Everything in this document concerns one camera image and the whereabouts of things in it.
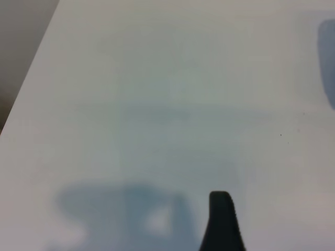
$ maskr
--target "black object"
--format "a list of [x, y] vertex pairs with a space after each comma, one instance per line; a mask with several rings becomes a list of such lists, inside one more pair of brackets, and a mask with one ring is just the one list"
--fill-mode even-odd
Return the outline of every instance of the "black object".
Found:
[[335, 19], [325, 20], [319, 26], [318, 52], [323, 88], [335, 109]]
[[227, 192], [209, 195], [209, 220], [200, 251], [245, 251], [234, 203]]

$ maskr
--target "white table surface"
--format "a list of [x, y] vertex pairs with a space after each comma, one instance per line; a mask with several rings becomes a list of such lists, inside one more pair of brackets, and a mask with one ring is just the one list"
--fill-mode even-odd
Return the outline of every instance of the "white table surface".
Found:
[[0, 136], [0, 250], [335, 250], [326, 0], [61, 0]]

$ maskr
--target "gray wall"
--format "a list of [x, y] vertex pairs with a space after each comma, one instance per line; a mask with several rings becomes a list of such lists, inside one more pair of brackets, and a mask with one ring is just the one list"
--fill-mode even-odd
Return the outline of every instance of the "gray wall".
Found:
[[34, 59], [58, 0], [0, 1], [0, 129]]

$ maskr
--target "white desk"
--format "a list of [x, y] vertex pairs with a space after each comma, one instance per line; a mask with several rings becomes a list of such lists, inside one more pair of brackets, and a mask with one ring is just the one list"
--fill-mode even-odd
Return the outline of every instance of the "white desk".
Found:
[[61, 0], [0, 137], [0, 249], [335, 249], [326, 0]]

